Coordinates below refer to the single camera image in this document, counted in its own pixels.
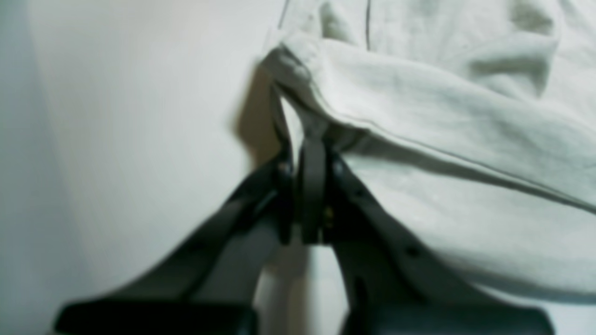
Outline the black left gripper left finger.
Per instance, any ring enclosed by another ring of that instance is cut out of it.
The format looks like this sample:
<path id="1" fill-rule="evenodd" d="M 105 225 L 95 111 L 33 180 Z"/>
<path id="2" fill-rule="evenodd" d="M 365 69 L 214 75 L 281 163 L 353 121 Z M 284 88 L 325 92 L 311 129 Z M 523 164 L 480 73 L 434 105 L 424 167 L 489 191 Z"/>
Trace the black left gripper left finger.
<path id="1" fill-rule="evenodd" d="M 230 198 L 155 267 L 122 288 L 62 308 L 58 335 L 256 335 L 262 267 L 292 227 L 321 241 L 326 147 L 305 140 L 251 173 Z"/>

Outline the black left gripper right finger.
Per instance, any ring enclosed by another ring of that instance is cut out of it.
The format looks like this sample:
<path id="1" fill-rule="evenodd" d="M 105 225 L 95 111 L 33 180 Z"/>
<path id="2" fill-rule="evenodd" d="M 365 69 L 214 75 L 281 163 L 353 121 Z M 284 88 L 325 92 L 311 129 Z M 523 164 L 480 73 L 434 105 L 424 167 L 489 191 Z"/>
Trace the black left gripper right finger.
<path id="1" fill-rule="evenodd" d="M 538 308 L 475 288 L 385 211 L 340 155 L 326 147 L 325 231 L 349 300 L 343 335 L 552 335 Z"/>

